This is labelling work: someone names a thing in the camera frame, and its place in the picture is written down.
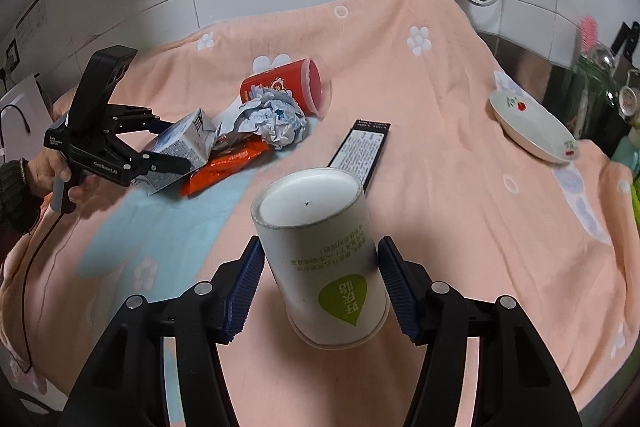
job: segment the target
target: screw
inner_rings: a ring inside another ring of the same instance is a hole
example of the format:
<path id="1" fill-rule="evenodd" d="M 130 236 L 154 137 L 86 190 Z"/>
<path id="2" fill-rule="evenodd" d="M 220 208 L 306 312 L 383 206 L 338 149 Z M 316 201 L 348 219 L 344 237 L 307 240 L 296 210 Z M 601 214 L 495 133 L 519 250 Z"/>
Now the screw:
<path id="1" fill-rule="evenodd" d="M 198 295 L 206 295 L 207 293 L 211 293 L 213 286 L 210 282 L 199 282 L 196 284 L 196 287 L 193 289 Z"/>
<path id="2" fill-rule="evenodd" d="M 447 293 L 449 293 L 449 290 L 451 288 L 446 282 L 434 282 L 431 285 L 431 289 L 434 292 L 439 293 L 440 295 L 446 295 Z"/>
<path id="3" fill-rule="evenodd" d="M 127 299 L 127 308 L 130 310 L 135 310 L 136 308 L 140 308 L 143 300 L 140 295 L 132 295 Z"/>
<path id="4" fill-rule="evenodd" d="M 507 308 L 508 310 L 513 310 L 517 306 L 516 299 L 505 295 L 504 297 L 500 297 L 500 304 Z"/>

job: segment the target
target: orange snack package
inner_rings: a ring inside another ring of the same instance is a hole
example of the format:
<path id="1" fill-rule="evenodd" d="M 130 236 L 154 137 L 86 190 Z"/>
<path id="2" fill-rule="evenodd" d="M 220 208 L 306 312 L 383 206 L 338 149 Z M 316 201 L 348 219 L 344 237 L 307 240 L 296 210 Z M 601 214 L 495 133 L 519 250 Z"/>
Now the orange snack package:
<path id="1" fill-rule="evenodd" d="M 191 196 L 228 178 L 270 149 L 271 147 L 260 137 L 254 136 L 222 154 L 217 153 L 215 158 L 210 158 L 206 165 L 187 176 L 182 182 L 180 196 Z"/>

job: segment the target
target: pink brush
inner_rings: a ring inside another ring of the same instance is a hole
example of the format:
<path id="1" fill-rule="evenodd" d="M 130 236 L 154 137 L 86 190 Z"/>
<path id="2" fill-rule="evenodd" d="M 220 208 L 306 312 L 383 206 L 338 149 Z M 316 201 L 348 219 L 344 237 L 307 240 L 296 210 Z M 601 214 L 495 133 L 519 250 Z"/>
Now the pink brush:
<path id="1" fill-rule="evenodd" d="M 598 23 L 593 17 L 583 17 L 580 21 L 580 37 L 582 43 L 580 53 L 586 55 L 598 44 Z"/>

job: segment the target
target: peach fabric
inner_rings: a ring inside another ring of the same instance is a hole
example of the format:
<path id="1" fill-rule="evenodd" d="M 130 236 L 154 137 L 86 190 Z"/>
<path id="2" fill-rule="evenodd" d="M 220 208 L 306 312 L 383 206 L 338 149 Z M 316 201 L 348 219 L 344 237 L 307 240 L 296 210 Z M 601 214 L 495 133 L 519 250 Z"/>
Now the peach fabric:
<path id="1" fill-rule="evenodd" d="M 198 50 L 209 32 L 214 45 Z M 469 298 L 517 297 L 577 406 L 585 406 L 626 360 L 640 328 L 640 240 L 624 191 L 628 169 L 592 143 L 580 144 L 577 169 L 609 245 L 577 219 L 552 168 L 503 134 L 487 102 L 499 66 L 452 0 L 341 0 L 220 23 L 138 57 L 112 102 L 152 107 L 168 120 L 195 107 L 213 116 L 238 95 L 255 57 L 278 54 L 292 60 L 320 54 L 332 68 L 332 106 L 293 154 L 257 172 L 194 282 L 243 250 L 255 233 L 249 207 L 261 188 L 327 165 L 357 118 L 390 122 L 367 195 L 376 238 L 392 236 L 407 259 Z M 140 147 L 147 136 L 128 140 Z M 30 274 L 34 361 L 65 392 L 97 340 L 83 320 L 86 303 L 104 299 L 118 279 L 114 273 L 81 280 L 76 270 L 124 192 L 103 184 L 65 216 Z M 0 290 L 2 340 L 22 358 L 22 278 L 53 219 L 47 214 L 12 251 Z M 287 322 L 268 268 L 244 332 L 220 347 L 243 427 L 402 425 L 423 355 L 393 314 L 361 347 L 307 346 Z M 470 341 L 460 427 L 470 423 L 477 355 L 478 344 Z"/>

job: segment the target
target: small carton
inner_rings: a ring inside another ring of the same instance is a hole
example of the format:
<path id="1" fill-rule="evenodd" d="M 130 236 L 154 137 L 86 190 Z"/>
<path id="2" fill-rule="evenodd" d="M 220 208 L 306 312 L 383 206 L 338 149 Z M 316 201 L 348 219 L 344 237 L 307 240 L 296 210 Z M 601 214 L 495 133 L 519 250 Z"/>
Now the small carton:
<path id="1" fill-rule="evenodd" d="M 190 172 L 193 172 L 209 160 L 214 138 L 211 121 L 201 109 L 197 109 L 156 136 L 145 150 L 187 158 L 191 162 Z M 186 174 L 149 171 L 146 175 L 136 178 L 133 183 L 140 188 L 146 188 L 147 194 L 151 195 L 183 176 Z"/>

